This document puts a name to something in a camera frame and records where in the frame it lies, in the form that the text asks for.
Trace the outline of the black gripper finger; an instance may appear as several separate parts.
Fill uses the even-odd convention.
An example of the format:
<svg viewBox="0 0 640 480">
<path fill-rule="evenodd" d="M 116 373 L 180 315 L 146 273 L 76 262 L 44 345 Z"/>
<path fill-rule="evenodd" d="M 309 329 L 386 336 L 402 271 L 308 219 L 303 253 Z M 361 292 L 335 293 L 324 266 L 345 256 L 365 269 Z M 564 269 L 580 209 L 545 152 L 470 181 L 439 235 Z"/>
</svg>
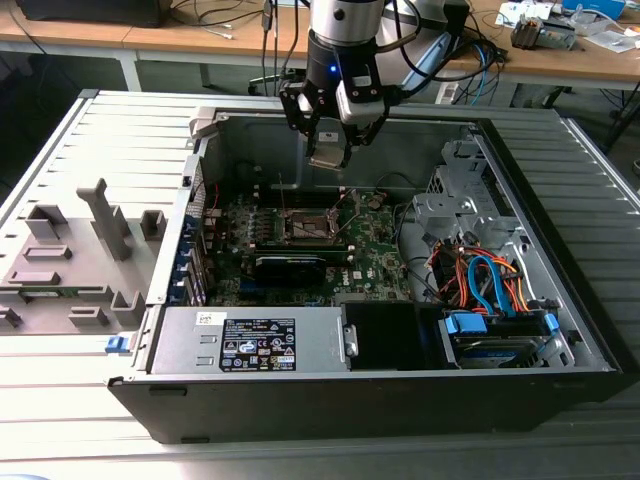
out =
<svg viewBox="0 0 640 480">
<path fill-rule="evenodd" d="M 310 158 L 315 151 L 320 120 L 320 89 L 309 80 L 285 82 L 279 96 L 289 128 L 307 138 L 306 156 Z"/>
<path fill-rule="evenodd" d="M 356 147 L 370 145 L 380 129 L 384 125 L 389 115 L 389 108 L 386 107 L 382 115 L 374 122 L 369 123 L 365 128 L 360 129 L 355 124 L 342 124 L 345 134 L 346 145 L 344 148 L 342 164 L 347 165 L 351 160 L 352 153 Z"/>
</svg>

